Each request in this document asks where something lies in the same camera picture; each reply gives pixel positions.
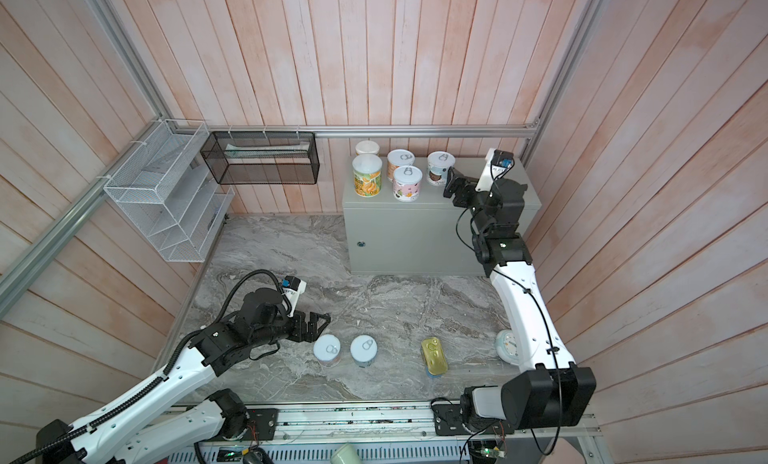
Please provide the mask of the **silver can pull tab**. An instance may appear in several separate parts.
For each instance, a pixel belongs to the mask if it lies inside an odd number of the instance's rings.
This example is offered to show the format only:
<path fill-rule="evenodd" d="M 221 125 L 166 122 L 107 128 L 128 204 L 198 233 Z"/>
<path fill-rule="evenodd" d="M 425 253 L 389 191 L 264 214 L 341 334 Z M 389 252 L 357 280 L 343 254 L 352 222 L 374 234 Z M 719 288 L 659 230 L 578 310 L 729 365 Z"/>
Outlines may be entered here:
<path fill-rule="evenodd" d="M 455 165 L 455 157 L 445 151 L 435 151 L 427 157 L 428 182 L 434 186 L 444 186 L 448 170 Z"/>

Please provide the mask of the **pink can white lid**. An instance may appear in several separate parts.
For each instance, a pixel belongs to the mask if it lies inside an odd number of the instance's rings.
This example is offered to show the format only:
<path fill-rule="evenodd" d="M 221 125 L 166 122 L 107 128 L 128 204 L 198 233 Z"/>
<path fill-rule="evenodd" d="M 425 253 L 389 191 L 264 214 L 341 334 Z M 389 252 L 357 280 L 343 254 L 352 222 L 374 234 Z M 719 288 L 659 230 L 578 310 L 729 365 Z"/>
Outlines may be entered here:
<path fill-rule="evenodd" d="M 316 360 L 326 367 L 333 366 L 340 361 L 341 350 L 341 341 L 332 334 L 321 335 L 313 346 Z"/>

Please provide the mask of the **pink can pull tab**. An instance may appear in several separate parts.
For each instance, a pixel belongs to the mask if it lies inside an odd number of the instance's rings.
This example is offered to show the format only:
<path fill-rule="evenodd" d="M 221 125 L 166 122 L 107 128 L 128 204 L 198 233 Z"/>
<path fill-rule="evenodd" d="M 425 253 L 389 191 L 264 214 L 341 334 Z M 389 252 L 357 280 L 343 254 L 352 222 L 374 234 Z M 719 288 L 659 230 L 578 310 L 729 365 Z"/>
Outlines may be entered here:
<path fill-rule="evenodd" d="M 422 171 L 415 166 L 400 166 L 393 172 L 393 195 L 401 202 L 416 201 L 420 194 Z"/>

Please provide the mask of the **orange can pull tab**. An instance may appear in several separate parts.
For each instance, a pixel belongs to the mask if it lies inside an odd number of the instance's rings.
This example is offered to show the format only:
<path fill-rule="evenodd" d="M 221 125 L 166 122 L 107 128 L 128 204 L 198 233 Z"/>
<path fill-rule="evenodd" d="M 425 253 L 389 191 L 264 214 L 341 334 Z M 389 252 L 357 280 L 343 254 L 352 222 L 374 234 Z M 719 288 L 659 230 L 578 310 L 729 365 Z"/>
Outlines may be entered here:
<path fill-rule="evenodd" d="M 387 178 L 389 181 L 394 179 L 394 172 L 402 166 L 412 166 L 415 162 L 415 156 L 407 149 L 393 149 L 387 154 Z"/>

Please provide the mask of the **tall can green label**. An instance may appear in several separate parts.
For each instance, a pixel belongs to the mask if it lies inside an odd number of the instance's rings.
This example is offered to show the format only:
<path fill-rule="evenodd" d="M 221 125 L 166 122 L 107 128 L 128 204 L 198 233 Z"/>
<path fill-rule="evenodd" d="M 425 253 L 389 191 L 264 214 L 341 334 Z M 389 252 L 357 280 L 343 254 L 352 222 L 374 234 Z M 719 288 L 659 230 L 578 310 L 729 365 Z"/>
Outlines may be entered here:
<path fill-rule="evenodd" d="M 360 154 L 352 161 L 354 191 L 358 196 L 377 196 L 382 187 L 382 160 L 374 154 Z"/>

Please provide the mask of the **yellow can white lid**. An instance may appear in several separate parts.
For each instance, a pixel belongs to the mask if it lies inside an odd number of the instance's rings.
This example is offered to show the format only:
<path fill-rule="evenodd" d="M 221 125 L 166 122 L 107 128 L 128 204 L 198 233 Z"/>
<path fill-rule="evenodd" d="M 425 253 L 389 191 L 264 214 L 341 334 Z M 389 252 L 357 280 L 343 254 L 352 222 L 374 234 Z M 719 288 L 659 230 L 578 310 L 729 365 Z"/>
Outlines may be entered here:
<path fill-rule="evenodd" d="M 373 140 L 363 140 L 355 144 L 355 154 L 360 155 L 379 155 L 380 145 Z"/>

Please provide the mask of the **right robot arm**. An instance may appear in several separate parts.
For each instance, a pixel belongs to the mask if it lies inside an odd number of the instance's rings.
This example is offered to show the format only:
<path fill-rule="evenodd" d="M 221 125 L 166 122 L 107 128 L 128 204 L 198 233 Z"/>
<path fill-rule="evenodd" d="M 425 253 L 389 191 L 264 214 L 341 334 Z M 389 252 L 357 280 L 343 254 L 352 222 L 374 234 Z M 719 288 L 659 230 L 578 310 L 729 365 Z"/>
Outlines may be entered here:
<path fill-rule="evenodd" d="M 487 166 L 480 178 L 455 168 L 443 194 L 470 213 L 470 247 L 496 290 L 516 340 L 519 374 L 502 385 L 471 386 L 460 399 L 471 437 L 508 425 L 513 430 L 577 425 L 596 377 L 567 350 L 538 288 L 532 256 L 518 231 L 527 187 Z"/>

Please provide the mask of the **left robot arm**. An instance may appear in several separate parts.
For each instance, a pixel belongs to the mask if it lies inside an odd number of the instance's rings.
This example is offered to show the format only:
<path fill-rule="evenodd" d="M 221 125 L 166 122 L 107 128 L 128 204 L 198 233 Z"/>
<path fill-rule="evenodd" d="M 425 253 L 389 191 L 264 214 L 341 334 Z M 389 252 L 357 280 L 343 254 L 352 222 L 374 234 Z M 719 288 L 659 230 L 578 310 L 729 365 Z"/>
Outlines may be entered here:
<path fill-rule="evenodd" d="M 297 302 L 306 284 L 295 276 L 247 293 L 241 307 L 228 309 L 230 292 L 214 321 L 185 335 L 164 367 L 112 402 L 72 423 L 50 422 L 36 447 L 20 463 L 156 463 L 178 449 L 209 439 L 238 440 L 252 430 L 250 412 L 230 389 L 216 391 L 184 413 L 155 420 L 180 398 L 212 382 L 253 350 L 271 356 L 284 340 L 314 343 L 331 321 L 327 313 L 304 313 Z"/>

